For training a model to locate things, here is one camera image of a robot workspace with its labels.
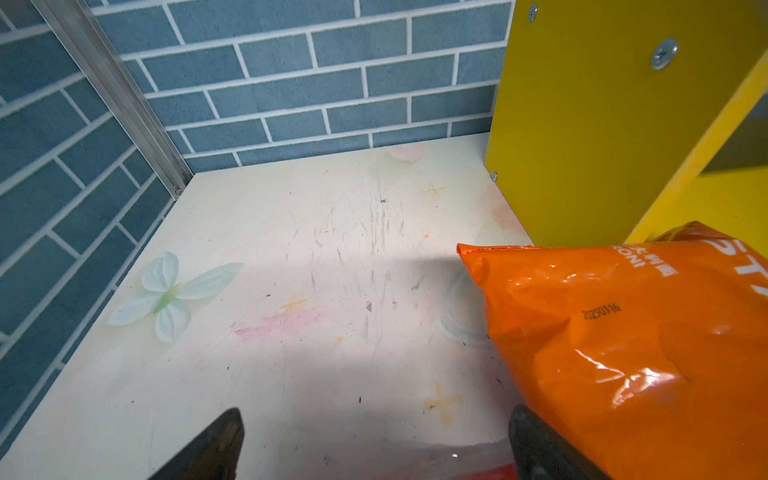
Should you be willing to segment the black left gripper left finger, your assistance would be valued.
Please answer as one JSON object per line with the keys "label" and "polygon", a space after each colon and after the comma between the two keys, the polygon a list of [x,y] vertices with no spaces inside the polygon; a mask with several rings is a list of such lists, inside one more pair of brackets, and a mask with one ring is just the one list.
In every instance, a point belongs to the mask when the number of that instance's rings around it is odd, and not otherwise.
{"label": "black left gripper left finger", "polygon": [[150,479],[235,479],[244,437],[240,410],[229,408]]}

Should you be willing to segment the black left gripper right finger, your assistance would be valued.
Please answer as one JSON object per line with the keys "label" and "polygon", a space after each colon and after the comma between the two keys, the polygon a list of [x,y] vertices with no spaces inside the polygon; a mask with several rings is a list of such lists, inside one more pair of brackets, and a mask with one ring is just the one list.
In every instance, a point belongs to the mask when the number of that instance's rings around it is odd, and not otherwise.
{"label": "black left gripper right finger", "polygon": [[520,479],[609,479],[525,405],[513,409],[508,437]]}

